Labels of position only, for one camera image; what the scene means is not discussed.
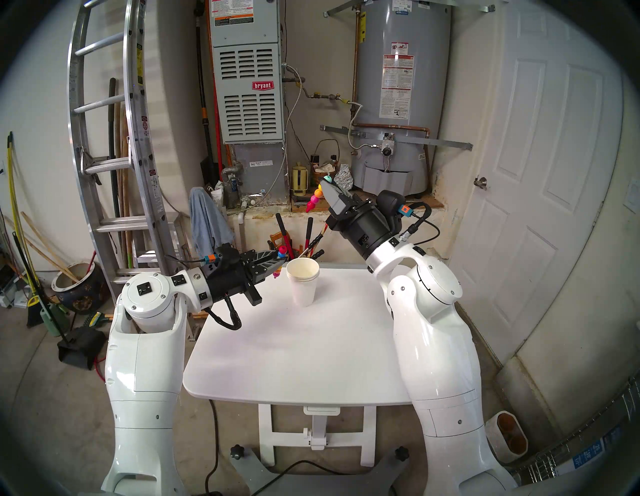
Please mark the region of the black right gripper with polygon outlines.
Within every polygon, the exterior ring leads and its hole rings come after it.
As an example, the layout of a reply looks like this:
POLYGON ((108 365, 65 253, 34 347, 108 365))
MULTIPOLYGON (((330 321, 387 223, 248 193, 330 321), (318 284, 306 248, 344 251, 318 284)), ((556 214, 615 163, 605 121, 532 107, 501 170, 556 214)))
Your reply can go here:
POLYGON ((328 204, 327 224, 340 232, 362 258, 368 258, 376 248, 398 234, 398 212, 379 207, 370 200, 353 198, 350 193, 323 178, 321 191, 328 204))

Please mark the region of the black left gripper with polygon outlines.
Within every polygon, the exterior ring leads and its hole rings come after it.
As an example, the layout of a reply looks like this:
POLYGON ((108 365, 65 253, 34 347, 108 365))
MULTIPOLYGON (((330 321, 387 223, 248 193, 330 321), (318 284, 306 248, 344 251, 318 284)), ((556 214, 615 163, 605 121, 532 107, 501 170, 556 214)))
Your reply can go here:
POLYGON ((251 305, 262 302, 255 285, 281 270, 288 261, 285 249, 252 250, 252 253, 213 253, 202 268, 213 303, 236 294, 245 295, 251 305))

